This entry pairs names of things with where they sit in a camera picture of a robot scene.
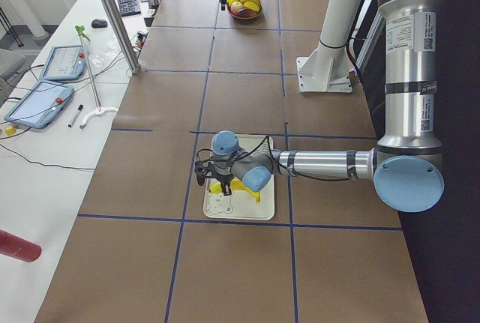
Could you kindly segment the blue teach pendant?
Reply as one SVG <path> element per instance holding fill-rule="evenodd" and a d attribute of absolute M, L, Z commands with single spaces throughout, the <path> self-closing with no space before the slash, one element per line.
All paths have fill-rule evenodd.
<path fill-rule="evenodd" d="M 74 95 L 74 88 L 40 79 L 4 117 L 7 122 L 43 129 L 63 110 Z"/>
<path fill-rule="evenodd" d="M 85 55 L 80 45 L 54 46 L 43 66 L 40 79 L 69 82 L 80 78 L 85 68 Z"/>

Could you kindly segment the red yellow peach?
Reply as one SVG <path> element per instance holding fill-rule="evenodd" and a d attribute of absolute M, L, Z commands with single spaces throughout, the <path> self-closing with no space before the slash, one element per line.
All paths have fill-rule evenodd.
<path fill-rule="evenodd" d="M 229 6 L 229 11 L 232 15 L 234 16 L 240 16 L 240 11 L 244 9 L 244 5 L 240 1 L 234 1 L 230 6 Z"/>

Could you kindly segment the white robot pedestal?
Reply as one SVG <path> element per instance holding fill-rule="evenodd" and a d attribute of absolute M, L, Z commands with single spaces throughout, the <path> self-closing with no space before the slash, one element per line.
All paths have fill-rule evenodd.
<path fill-rule="evenodd" d="M 296 59 L 302 92 L 350 93 L 345 46 L 361 0 L 329 0 L 318 47 L 308 57 Z"/>

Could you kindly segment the aluminium frame post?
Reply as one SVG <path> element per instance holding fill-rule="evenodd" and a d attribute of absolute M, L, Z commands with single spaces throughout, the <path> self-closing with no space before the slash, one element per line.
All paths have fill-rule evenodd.
<path fill-rule="evenodd" d="M 140 64 L 138 62 L 131 39 L 128 37 L 122 17 L 119 13 L 115 0 L 101 0 L 112 29 L 118 39 L 119 46 L 124 54 L 132 74 L 138 73 Z"/>

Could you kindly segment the brown wicker basket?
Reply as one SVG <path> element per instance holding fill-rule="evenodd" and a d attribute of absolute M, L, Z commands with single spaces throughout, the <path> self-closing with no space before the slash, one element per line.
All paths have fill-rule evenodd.
<path fill-rule="evenodd" d="M 237 19 L 257 18 L 263 11 L 260 0 L 227 0 L 228 12 Z"/>

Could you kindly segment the white reacher grabber tool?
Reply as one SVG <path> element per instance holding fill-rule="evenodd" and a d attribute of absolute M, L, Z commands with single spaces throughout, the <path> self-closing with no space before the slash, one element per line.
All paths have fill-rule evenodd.
<path fill-rule="evenodd" d="M 89 61 L 89 54 L 88 54 L 88 50 L 87 50 L 86 41 L 90 41 L 90 38 L 85 34 L 85 32 L 84 32 L 85 27 L 83 25 L 76 25 L 75 29 L 76 29 L 76 32 L 79 36 L 79 41 L 80 41 L 80 44 L 81 44 L 81 47 L 82 47 L 82 50 L 83 50 L 82 52 L 83 52 L 84 59 L 85 59 L 85 62 L 86 62 L 85 65 L 86 65 L 86 68 L 87 68 L 87 71 L 88 71 L 88 74 L 89 74 L 91 88 L 92 88 L 92 91 L 93 91 L 94 100 L 95 100 L 95 104 L 96 104 L 96 108 L 93 109 L 90 113 L 86 114 L 85 117 L 83 118 L 82 123 L 79 126 L 80 129 L 83 129 L 83 128 L 86 127 L 87 123 L 89 122 L 89 120 L 91 118 L 97 117 L 97 116 L 102 116 L 103 114 L 108 113 L 108 112 L 117 112 L 119 109 L 117 107 L 102 106 L 101 105 L 101 101 L 100 101 L 98 91 L 97 91 L 97 88 L 96 88 L 96 85 L 95 85 L 95 78 L 94 78 L 94 74 L 92 73 L 92 68 L 91 68 L 90 61 Z"/>

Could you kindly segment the black marker pen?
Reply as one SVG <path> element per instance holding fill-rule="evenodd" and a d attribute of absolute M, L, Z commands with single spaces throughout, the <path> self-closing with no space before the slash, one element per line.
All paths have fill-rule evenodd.
<path fill-rule="evenodd" d="M 67 126 L 68 126 L 68 127 L 73 127 L 73 126 L 75 125 L 75 122 L 77 121 L 78 117 L 80 116 L 80 113 L 81 113 L 81 111 L 83 110 L 83 107 L 84 107 L 84 106 L 83 106 L 82 104 L 80 104 L 80 105 L 77 107 L 75 113 L 73 114 L 73 116 L 71 117 L 71 119 L 69 120 L 69 122 L 67 123 Z"/>

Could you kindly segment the black computer mouse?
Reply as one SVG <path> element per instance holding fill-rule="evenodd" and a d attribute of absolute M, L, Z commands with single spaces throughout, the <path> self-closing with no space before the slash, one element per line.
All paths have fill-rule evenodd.
<path fill-rule="evenodd" d="M 105 19 L 93 19 L 91 21 L 92 28 L 106 28 L 108 26 L 108 22 Z"/>

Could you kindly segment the lower blue teach pendant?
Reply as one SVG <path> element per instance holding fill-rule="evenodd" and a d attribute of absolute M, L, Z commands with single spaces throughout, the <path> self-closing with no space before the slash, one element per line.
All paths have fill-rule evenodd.
<path fill-rule="evenodd" d="M 4 117 L 7 122 L 43 129 L 63 110 L 74 95 L 74 88 L 40 79 Z"/>

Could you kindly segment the red cylinder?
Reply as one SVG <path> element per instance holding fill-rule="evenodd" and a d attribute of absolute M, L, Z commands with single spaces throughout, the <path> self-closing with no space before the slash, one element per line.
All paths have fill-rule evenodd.
<path fill-rule="evenodd" d="M 31 241 L 1 230 L 0 251 L 2 255 L 24 262 L 33 262 L 40 257 L 42 249 Z"/>

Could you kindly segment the dark red mango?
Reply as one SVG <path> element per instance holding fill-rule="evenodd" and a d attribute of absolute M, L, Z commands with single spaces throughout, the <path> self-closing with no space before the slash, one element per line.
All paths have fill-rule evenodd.
<path fill-rule="evenodd" d="M 238 11 L 240 17 L 250 18 L 256 16 L 257 12 L 248 8 L 243 8 Z"/>

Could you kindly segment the white bear tray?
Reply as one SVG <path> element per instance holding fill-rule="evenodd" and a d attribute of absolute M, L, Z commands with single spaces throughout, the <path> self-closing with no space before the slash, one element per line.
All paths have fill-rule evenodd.
<path fill-rule="evenodd" d="M 209 218 L 233 220 L 270 220 L 275 215 L 275 183 L 272 159 L 273 139 L 268 136 L 242 135 L 231 131 L 216 133 L 206 158 L 197 154 L 197 160 L 211 162 L 211 179 L 205 181 L 203 213 Z M 243 190 L 232 191 L 231 196 L 210 193 L 209 188 L 220 183 L 217 177 L 233 175 L 254 192 L 260 192 L 261 202 Z"/>

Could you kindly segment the upper blue teach pendant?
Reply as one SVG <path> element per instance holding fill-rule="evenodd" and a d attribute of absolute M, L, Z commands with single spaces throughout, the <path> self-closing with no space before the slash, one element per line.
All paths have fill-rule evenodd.
<path fill-rule="evenodd" d="M 85 55 L 80 45 L 54 46 L 43 66 L 40 79 L 69 82 L 80 78 L 85 68 Z"/>

